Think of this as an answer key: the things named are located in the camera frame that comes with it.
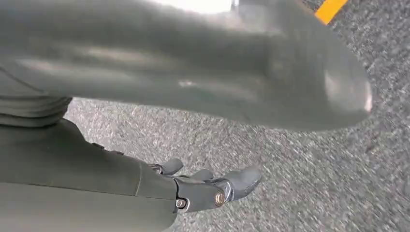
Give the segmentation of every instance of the prosthetic hand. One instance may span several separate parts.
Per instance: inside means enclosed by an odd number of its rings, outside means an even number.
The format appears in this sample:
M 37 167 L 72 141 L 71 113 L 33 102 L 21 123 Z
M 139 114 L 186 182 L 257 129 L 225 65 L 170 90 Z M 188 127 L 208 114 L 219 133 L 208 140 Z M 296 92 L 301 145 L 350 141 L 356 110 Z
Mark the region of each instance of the prosthetic hand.
M 172 176 L 183 164 L 179 159 L 163 165 L 151 164 L 155 172 L 168 176 L 177 184 L 176 206 L 184 212 L 194 212 L 221 207 L 225 203 L 248 196 L 260 183 L 262 175 L 256 167 L 231 171 L 215 178 L 211 171 L 202 169 L 191 176 Z

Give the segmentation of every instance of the bolt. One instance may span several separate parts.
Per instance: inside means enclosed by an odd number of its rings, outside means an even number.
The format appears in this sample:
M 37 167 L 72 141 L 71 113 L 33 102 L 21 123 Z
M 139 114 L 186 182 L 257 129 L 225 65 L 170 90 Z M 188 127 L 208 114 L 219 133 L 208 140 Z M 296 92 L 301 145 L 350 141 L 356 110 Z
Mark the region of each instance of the bolt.
M 215 205 L 221 207 L 225 203 L 225 193 L 223 191 L 218 191 L 215 195 Z
M 178 209 L 183 209 L 185 208 L 185 206 L 187 205 L 187 201 L 184 199 L 177 199 L 176 200 L 176 206 L 178 207 Z

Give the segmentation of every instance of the road marking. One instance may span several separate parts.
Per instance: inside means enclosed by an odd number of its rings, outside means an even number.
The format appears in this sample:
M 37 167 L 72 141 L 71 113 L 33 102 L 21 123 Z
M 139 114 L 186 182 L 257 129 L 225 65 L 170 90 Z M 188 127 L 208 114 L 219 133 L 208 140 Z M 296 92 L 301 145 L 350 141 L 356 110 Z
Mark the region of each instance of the road marking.
M 346 2 L 347 0 L 325 0 L 315 15 L 324 24 L 328 24 Z

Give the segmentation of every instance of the asphalt ground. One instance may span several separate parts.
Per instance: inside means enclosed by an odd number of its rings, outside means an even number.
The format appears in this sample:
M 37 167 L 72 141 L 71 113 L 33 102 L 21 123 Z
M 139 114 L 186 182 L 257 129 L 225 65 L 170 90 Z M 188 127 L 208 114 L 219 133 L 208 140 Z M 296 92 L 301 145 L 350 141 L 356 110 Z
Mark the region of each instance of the asphalt ground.
M 316 10 L 322 0 L 304 1 Z M 178 157 L 183 174 L 258 165 L 248 198 L 181 214 L 175 232 L 409 232 L 410 0 L 349 0 L 328 27 L 358 56 L 371 117 L 295 133 L 177 110 L 75 99 L 67 118 L 89 141 L 146 162 Z

